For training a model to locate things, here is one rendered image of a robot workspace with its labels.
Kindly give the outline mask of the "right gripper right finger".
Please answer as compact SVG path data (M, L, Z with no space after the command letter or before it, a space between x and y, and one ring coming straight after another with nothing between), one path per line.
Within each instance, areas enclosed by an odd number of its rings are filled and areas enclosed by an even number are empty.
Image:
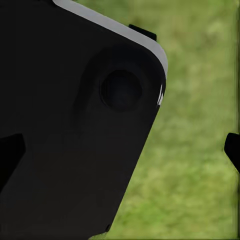
M224 151L240 173L240 135L230 132L225 141Z

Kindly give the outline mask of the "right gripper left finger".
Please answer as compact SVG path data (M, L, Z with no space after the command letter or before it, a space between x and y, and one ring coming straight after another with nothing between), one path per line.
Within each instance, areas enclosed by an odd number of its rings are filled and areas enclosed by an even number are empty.
M26 152L21 133L0 138L0 193Z

